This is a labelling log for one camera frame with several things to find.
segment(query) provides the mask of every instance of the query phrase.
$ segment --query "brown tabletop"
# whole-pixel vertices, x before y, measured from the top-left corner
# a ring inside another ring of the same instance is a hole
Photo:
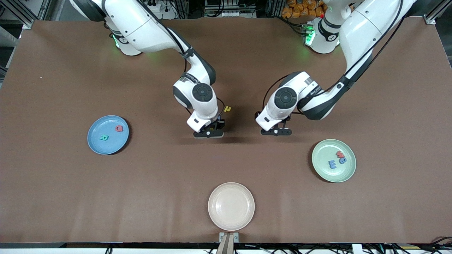
[[[262,136],[267,88],[307,71],[324,88],[344,72],[338,48],[319,55],[277,19],[168,21],[215,67],[225,137],[196,140],[172,95],[174,50],[123,55],[101,23],[42,22],[24,31],[0,90],[0,241],[218,239],[212,190],[253,194],[243,242],[430,242],[452,235],[452,70],[434,26],[408,18],[361,80],[322,121],[293,115],[293,135]],[[128,146],[91,151],[99,117],[126,118]],[[346,142],[358,166],[328,183],[313,146]]]

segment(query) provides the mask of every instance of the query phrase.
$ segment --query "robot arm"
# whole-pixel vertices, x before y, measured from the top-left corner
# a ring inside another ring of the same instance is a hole
[[[126,55],[157,52],[172,48],[188,61],[191,68],[173,85],[173,95],[184,107],[193,109],[187,124],[200,132],[217,120],[217,97],[212,84],[216,73],[174,30],[160,20],[139,0],[70,0],[85,17],[105,21],[117,47]]]
[[[372,48],[376,42],[408,12],[416,0],[366,0],[351,13],[339,32],[347,70],[325,92],[306,72],[294,72],[284,79],[272,94],[256,122],[266,131],[286,119],[298,107],[308,119],[321,120],[333,109],[336,102],[356,82],[372,60]],[[293,90],[295,103],[281,104],[281,91]]]

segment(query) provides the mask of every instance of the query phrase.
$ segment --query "gray circular joint cover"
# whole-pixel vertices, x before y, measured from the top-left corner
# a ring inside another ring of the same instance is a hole
[[[210,101],[213,97],[212,87],[204,83],[197,84],[193,87],[192,94],[198,101]]]
[[[290,87],[283,87],[275,94],[275,105],[278,108],[291,108],[297,103],[297,94]]]

